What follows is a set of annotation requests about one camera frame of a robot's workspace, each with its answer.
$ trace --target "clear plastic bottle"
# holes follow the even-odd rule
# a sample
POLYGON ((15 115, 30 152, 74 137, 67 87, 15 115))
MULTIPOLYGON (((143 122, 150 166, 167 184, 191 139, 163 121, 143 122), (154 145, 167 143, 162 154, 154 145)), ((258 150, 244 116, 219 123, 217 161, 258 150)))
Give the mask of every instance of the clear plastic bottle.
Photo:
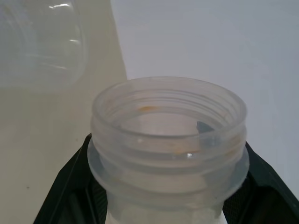
POLYGON ((140 78, 103 91, 88 159, 107 190, 110 224, 216 223, 249 168, 245 118, 238 96, 194 79, 140 78))

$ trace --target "orange residue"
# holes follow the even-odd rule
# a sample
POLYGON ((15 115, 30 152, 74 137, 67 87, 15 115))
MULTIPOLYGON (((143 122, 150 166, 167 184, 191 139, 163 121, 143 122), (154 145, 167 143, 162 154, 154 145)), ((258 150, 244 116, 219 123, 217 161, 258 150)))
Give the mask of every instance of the orange residue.
POLYGON ((159 109, 158 106, 143 106, 143 107, 140 107, 138 110, 141 112, 148 112, 148 111, 153 111, 153 110, 157 110, 157 109, 159 109))

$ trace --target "black holder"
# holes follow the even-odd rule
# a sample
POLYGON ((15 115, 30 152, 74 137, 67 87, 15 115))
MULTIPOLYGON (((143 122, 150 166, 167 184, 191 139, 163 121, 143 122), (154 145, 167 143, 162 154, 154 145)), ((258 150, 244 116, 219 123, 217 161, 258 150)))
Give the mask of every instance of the black holder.
MULTIPOLYGON (((58 173, 34 224, 105 224, 106 191, 94 179, 83 146, 58 173)), ((299 202, 274 169, 246 143, 250 168, 224 203, 228 224, 299 224, 299 202)))

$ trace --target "beige surface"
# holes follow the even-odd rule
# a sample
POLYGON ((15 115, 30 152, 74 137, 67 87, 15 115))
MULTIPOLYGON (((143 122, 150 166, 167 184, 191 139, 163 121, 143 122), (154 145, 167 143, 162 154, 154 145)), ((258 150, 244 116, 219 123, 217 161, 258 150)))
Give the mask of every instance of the beige surface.
POLYGON ((57 95, 0 90, 0 223, 33 223, 62 166, 89 133, 92 100, 126 79, 107 0, 79 1, 89 63, 57 95))

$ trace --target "clear plastic container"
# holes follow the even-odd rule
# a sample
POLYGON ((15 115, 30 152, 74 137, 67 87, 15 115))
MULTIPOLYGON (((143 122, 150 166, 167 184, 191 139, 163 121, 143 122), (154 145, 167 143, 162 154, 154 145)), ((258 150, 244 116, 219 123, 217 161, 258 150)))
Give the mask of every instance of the clear plastic container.
POLYGON ((103 91, 88 160, 110 224, 217 222, 249 168, 245 117, 238 96, 199 80, 141 78, 103 91))
POLYGON ((86 47, 72 0, 0 0, 0 87, 54 92, 83 74, 86 47))

